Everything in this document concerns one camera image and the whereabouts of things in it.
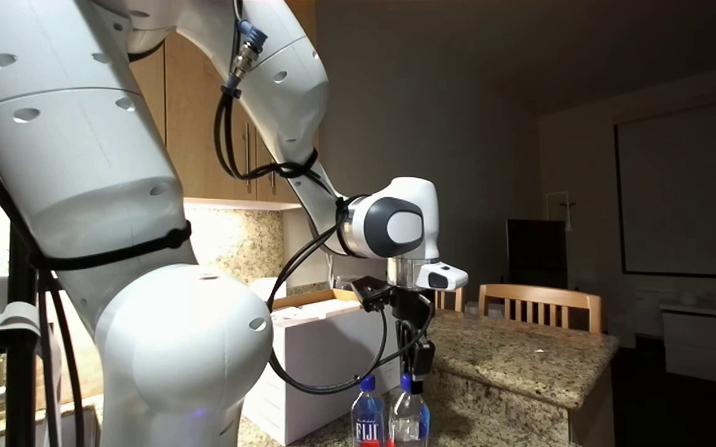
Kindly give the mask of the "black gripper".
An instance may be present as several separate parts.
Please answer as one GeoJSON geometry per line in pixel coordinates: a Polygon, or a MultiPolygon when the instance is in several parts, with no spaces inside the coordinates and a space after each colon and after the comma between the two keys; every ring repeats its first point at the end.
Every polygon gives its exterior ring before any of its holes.
{"type": "Polygon", "coordinates": [[[351,282],[359,305],[373,309],[392,309],[399,369],[409,375],[428,375],[434,360],[434,341],[428,335],[434,315],[432,300],[412,288],[392,284],[381,277],[363,276],[351,282]]]}

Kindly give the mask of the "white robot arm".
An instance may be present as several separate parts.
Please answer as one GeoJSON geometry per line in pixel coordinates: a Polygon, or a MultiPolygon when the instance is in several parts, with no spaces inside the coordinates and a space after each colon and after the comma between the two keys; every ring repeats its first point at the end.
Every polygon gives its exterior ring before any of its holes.
{"type": "Polygon", "coordinates": [[[417,284],[438,197],[402,175],[348,197],[313,150],[325,70],[285,0],[0,0],[0,187],[105,369],[102,447],[236,447],[270,358],[269,305],[195,263],[177,168],[132,60],[195,43],[258,125],[327,247],[417,284]]]}

